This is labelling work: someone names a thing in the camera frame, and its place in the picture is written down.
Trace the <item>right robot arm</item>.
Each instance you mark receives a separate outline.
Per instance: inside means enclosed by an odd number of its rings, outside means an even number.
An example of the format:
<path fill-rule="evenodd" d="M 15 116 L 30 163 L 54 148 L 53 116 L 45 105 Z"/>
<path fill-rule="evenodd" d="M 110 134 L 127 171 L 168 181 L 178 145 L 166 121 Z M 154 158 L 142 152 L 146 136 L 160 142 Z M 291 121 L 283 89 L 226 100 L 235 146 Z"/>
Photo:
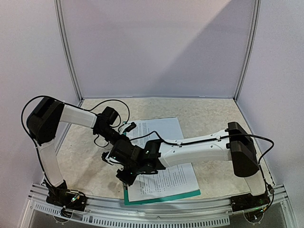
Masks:
<path fill-rule="evenodd" d="M 158 136 L 148 140 L 144 147 L 121 135 L 105 159 L 111 165 L 118 165 L 117 178 L 129 186 L 140 174 L 156 174 L 175 165 L 231 161 L 234 175 L 243 178 L 249 187 L 247 205 L 256 207 L 264 199 L 266 182 L 253 139 L 237 122 L 228 123 L 224 130 L 195 138 L 165 140 Z"/>

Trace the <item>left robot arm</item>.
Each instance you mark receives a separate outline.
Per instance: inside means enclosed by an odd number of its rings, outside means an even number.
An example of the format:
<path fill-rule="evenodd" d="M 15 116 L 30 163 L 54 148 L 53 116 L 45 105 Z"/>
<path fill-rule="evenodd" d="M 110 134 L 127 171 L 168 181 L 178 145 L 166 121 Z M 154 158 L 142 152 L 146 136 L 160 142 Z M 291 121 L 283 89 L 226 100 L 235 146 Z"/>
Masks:
<path fill-rule="evenodd" d="M 60 122 L 80 125 L 93 130 L 110 144 L 115 145 L 119 140 L 130 142 L 130 139 L 119 134 L 111 125 L 116 119 L 117 112 L 107 107 L 100 114 L 81 109 L 64 103 L 49 96 L 41 96 L 42 100 L 28 116 L 26 125 L 29 136 L 33 140 L 38 153 L 39 163 L 47 183 L 58 188 L 66 186 L 60 172 L 55 152 L 55 137 Z"/>

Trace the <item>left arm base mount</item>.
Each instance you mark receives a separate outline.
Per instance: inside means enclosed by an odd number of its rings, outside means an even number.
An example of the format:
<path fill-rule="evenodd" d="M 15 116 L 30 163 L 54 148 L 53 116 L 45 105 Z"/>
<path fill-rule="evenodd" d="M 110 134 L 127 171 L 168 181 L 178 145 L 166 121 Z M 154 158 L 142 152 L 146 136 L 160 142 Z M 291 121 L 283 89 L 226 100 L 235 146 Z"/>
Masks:
<path fill-rule="evenodd" d="M 48 196 L 46 202 L 64 209 L 85 211 L 86 195 L 78 190 L 69 190 L 47 185 Z"/>

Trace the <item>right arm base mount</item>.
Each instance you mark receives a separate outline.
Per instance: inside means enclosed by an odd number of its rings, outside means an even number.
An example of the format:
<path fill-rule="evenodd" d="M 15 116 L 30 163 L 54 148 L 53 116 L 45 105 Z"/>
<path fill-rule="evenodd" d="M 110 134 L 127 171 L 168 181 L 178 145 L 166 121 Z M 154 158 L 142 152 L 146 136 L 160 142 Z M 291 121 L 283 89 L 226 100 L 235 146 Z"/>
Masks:
<path fill-rule="evenodd" d="M 243 195 L 232 196 L 229 198 L 229 200 L 233 212 L 248 209 L 265 212 L 272 206 L 274 195 L 275 190 L 271 189 L 258 196 L 253 196 L 251 193 L 247 193 Z"/>

